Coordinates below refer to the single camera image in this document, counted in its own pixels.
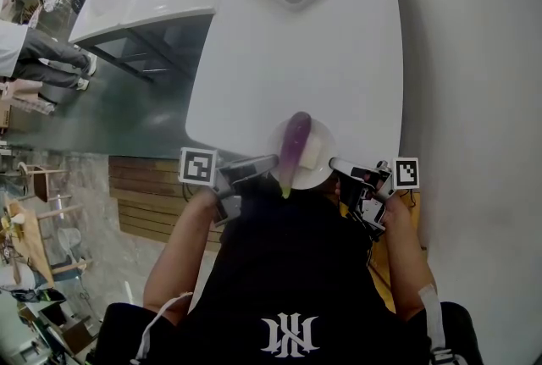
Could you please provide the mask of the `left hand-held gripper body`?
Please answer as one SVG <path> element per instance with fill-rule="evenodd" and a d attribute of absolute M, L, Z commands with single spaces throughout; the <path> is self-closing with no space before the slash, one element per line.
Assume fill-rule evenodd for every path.
<path fill-rule="evenodd" d="M 252 161 L 218 163 L 216 150 L 182 147 L 180 149 L 179 182 L 211 189 L 218 198 L 217 226 L 239 218 L 241 196 L 237 183 L 254 174 Z"/>

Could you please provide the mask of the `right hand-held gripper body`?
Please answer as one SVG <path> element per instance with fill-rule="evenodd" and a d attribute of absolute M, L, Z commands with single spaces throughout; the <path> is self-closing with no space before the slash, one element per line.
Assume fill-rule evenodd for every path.
<path fill-rule="evenodd" d="M 374 168 L 360 167 L 357 176 L 338 172 L 342 182 L 340 203 L 346 206 L 346 217 L 359 222 L 372 241 L 385 232 L 385 203 L 393 195 L 407 196 L 416 207 L 414 192 L 419 189 L 417 158 L 381 160 Z"/>

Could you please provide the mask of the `white round plate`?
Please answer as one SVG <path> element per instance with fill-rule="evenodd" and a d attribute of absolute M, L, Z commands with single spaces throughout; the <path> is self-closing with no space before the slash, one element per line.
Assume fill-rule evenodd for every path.
<path fill-rule="evenodd" d="M 282 121 L 271 133 L 267 142 L 266 154 L 280 154 L 285 128 L 288 124 L 288 119 Z M 296 170 L 295 178 L 292 182 L 292 190 L 308 190 L 323 184 L 332 174 L 332 168 L 329 166 L 329 160 L 338 156 L 338 149 L 335 144 L 335 139 L 330 130 L 317 119 L 312 119 L 311 135 L 309 137 L 308 150 L 312 147 L 319 148 L 318 155 L 303 154 L 303 160 L 310 160 L 313 166 L 307 169 L 300 165 Z"/>

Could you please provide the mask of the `purple eggplant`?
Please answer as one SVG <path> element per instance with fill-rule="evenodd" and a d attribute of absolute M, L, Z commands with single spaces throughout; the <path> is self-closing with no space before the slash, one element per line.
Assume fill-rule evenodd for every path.
<path fill-rule="evenodd" d="M 291 116 L 285 127 L 279 154 L 279 187 L 281 196 L 288 199 L 301 156 L 312 129 L 312 117 L 306 112 Z"/>

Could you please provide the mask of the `person's right forearm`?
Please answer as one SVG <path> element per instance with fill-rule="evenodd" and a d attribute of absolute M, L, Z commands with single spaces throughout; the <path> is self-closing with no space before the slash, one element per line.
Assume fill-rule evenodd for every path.
<path fill-rule="evenodd" d="M 383 217 L 390 288 L 397 315 L 408 321 L 423 310 L 418 292 L 436 282 L 423 253 L 409 210 L 395 194 L 385 203 Z"/>

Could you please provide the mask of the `person's left forearm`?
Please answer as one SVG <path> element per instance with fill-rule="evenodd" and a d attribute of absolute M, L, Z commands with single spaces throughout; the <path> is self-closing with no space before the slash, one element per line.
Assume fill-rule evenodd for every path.
<path fill-rule="evenodd" d="M 218 214 L 217 205 L 216 194 L 207 187 L 190 199 L 145 284 L 145 309 L 159 312 L 168 301 L 176 300 L 163 314 L 174 325 L 190 308 L 210 225 Z"/>

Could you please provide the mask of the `white round table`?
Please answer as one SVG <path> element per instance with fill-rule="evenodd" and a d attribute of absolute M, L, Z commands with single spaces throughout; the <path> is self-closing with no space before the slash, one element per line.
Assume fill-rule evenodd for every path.
<path fill-rule="evenodd" d="M 221 0 L 202 49 L 188 137 L 247 157 L 294 113 L 324 124 L 338 155 L 372 167 L 400 151 L 398 0 Z"/>

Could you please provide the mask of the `white rectangular block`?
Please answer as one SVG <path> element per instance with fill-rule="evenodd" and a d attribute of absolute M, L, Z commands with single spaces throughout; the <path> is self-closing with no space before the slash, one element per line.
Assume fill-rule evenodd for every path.
<path fill-rule="evenodd" d="M 304 169 L 314 170 L 317 167 L 318 156 L 322 149 L 322 142 L 317 135 L 311 133 L 304 150 L 301 154 L 299 166 Z"/>

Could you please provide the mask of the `black shirt with white emblem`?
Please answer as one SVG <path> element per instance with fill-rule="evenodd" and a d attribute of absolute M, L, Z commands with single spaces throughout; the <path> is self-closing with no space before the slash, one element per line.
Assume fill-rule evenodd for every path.
<path fill-rule="evenodd" d="M 483 365 L 469 312 L 432 285 L 408 321 L 387 308 L 365 239 L 324 196 L 256 191 L 179 324 L 163 315 L 175 299 L 111 304 L 95 365 Z"/>

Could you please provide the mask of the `dark metal sink stand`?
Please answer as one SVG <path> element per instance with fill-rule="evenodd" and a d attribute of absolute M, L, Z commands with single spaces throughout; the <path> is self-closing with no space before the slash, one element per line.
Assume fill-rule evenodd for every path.
<path fill-rule="evenodd" d="M 189 16 L 101 34 L 80 45 L 114 67 L 144 81 L 162 76 L 193 80 L 212 21 Z"/>

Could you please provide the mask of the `wooden stool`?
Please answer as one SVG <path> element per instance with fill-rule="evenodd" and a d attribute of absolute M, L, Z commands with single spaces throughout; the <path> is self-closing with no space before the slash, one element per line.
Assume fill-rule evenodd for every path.
<path fill-rule="evenodd" d="M 31 183 L 25 194 L 19 198 L 20 201 L 38 198 L 42 202 L 60 201 L 71 198 L 71 195 L 51 195 L 49 191 L 49 176 L 52 174 L 68 173 L 67 169 L 50 169 L 41 165 L 30 165 L 24 162 L 18 163 L 18 171 L 22 178 Z"/>

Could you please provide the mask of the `wooden work table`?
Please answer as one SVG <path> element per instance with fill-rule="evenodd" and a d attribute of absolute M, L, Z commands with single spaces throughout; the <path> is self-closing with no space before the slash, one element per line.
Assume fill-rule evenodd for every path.
<path fill-rule="evenodd" d="M 48 287 L 55 286 L 55 281 L 53 279 L 55 274 L 65 273 L 68 270 L 82 268 L 83 266 L 93 263 L 92 259 L 87 259 L 84 262 L 71 263 L 65 268 L 52 269 L 41 235 L 40 222 L 42 220 L 53 218 L 60 214 L 78 211 L 83 208 L 81 204 L 36 214 L 34 210 L 24 208 L 18 200 L 6 196 L 4 198 L 4 208 L 7 210 L 7 215 L 10 219 L 17 215 L 23 217 L 24 223 L 22 226 L 19 228 L 13 227 L 8 232 L 8 235 L 12 239 L 15 251 L 30 264 L 31 268 L 35 269 L 45 278 Z"/>

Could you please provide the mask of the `white sink countertop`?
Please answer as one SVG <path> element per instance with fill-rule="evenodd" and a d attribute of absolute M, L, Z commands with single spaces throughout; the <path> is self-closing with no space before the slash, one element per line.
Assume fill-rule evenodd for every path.
<path fill-rule="evenodd" d="M 69 35 L 69 42 L 80 44 L 122 27 L 141 25 L 149 16 L 129 22 L 130 12 L 136 8 L 136 0 L 86 0 Z"/>

